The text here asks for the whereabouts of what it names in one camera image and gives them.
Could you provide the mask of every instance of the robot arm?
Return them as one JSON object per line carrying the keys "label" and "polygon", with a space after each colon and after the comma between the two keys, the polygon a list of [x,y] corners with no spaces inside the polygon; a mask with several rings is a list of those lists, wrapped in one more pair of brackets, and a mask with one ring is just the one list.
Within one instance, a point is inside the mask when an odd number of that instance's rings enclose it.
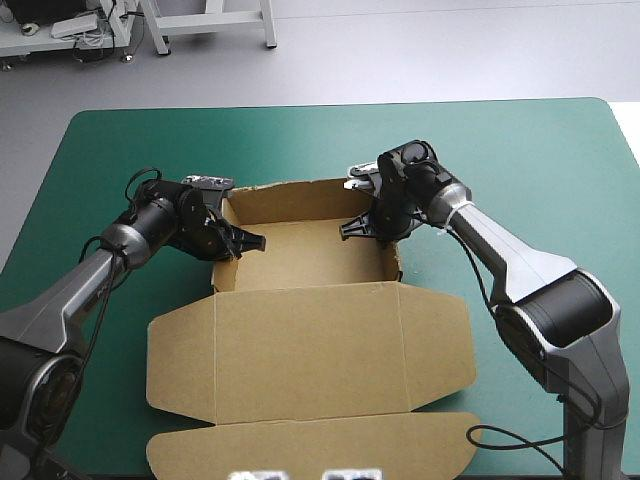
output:
{"label": "robot arm", "polygon": [[629,381],[618,341],[620,307],[573,261],[531,248],[482,213],[429,144],[409,142],[352,167],[345,188],[373,195],[343,238],[395,241],[428,224],[454,234],[494,278],[488,307],[527,371],[564,399],[564,470],[619,480]]}
{"label": "robot arm", "polygon": [[163,245],[214,261],[264,250],[264,237],[229,224],[220,213],[233,180],[191,176],[178,183],[153,170],[157,178],[127,196],[129,208],[102,233],[95,253],[32,302],[0,314],[2,479],[87,479],[48,447],[80,390],[90,351],[83,321],[118,277],[142,267]]}

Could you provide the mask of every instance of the cardboard box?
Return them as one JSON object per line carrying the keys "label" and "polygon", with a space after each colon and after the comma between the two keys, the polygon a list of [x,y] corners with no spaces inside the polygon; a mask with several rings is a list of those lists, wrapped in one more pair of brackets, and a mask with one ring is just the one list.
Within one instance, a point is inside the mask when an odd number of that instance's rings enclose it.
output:
{"label": "cardboard box", "polygon": [[217,264],[219,293],[149,327],[149,403],[216,424],[154,437],[159,480],[247,470],[320,480],[341,468],[450,480],[464,470],[477,419],[410,412],[475,379],[466,306],[394,281],[394,247],[342,242],[338,226],[368,204],[330,180],[244,189],[225,205],[267,236],[267,251]]}
{"label": "cardboard box", "polygon": [[344,179],[241,188],[222,213],[234,225],[267,238],[266,252],[214,266],[217,291],[341,285],[398,280],[395,245],[342,241],[340,225],[367,210],[371,198],[345,190]]}

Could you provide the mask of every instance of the green table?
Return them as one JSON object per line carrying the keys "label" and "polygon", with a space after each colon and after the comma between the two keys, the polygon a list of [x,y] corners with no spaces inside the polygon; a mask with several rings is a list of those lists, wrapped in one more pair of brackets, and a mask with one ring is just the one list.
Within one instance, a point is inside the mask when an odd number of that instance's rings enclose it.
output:
{"label": "green table", "polygon": [[[157,166],[169,179],[205,173],[235,177],[238,185],[337,177],[414,138],[429,140],[497,221],[537,248],[573,258],[608,286],[623,308],[631,384],[640,385],[640,170],[609,107],[595,99],[81,113],[0,276],[0,309],[31,299],[74,265],[85,239],[126,207],[123,187],[142,166]],[[561,406],[502,345],[467,259],[435,233],[425,227],[402,242],[404,281],[465,298],[478,379],[428,409],[475,412],[532,439],[557,434]],[[209,295],[210,270],[167,248],[114,294],[59,445],[83,471],[147,473],[152,435],[201,425],[147,405],[146,330],[154,316]],[[630,473],[640,472],[640,396],[632,402]],[[559,445],[550,450],[561,454]],[[480,451],[467,473],[556,472],[535,452]]]}

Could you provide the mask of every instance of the zip tie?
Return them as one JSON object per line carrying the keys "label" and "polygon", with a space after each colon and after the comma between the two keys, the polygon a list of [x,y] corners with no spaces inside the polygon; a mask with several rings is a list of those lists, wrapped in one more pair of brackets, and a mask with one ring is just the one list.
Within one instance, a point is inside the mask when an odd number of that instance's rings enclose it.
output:
{"label": "zip tie", "polygon": [[447,219],[445,220],[444,225],[442,225],[442,227],[440,227],[441,230],[436,235],[438,235],[438,236],[444,235],[449,230],[453,230],[453,228],[451,228],[451,225],[449,225],[449,223],[451,223],[451,219],[458,212],[458,210],[460,210],[462,207],[466,207],[467,205],[474,205],[475,206],[475,203],[473,203],[471,200],[465,200],[464,202],[460,203],[459,205],[453,207],[451,209],[451,211],[449,212],[449,216],[447,216]]}

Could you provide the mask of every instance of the box lid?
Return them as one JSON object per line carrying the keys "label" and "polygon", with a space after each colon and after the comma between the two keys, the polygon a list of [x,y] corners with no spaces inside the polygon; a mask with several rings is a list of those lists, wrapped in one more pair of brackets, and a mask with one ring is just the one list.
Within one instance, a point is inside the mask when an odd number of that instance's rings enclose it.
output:
{"label": "box lid", "polygon": [[218,293],[149,327],[149,403],[216,424],[409,412],[475,373],[464,302],[398,282]]}

